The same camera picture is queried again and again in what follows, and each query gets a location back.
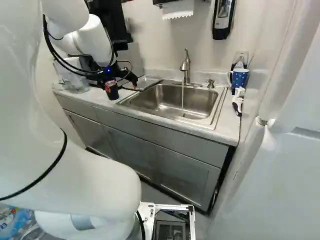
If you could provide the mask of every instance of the black soap dispenser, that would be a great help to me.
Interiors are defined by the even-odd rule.
[[[212,23],[212,38],[214,40],[224,40],[229,36],[235,7],[236,0],[215,0]]]

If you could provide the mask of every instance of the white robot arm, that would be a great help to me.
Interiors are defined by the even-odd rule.
[[[91,55],[100,66],[111,65],[110,39],[98,16],[83,0],[42,0],[50,41],[70,55]]]
[[[43,0],[43,9],[50,34],[65,38],[62,49],[110,61],[108,37],[83,0]],[[40,1],[6,1],[0,22],[0,201],[39,211],[40,226],[63,239],[126,239],[141,199],[138,175],[75,145],[36,97]]]

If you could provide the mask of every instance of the stainless steel sink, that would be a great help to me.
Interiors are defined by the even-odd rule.
[[[182,86],[167,80],[127,97],[118,105],[198,125],[217,123],[222,106],[221,100],[226,95],[224,87],[217,86],[214,89],[208,89],[185,86],[183,95],[182,109]]]

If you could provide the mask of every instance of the polka dot mug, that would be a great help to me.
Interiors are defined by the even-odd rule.
[[[229,71],[227,74],[227,80],[229,83],[229,86],[232,89],[239,88],[239,87],[245,87],[247,78],[249,75],[250,70],[245,68],[234,68],[233,71]]]

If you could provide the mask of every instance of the floor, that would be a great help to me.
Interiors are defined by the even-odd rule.
[[[145,182],[141,182],[142,199],[143,202],[150,202],[155,204],[184,204],[179,202],[165,193],[155,189]],[[200,212],[195,212],[195,237],[196,240],[205,240],[207,238],[207,230],[210,225],[210,217]]]

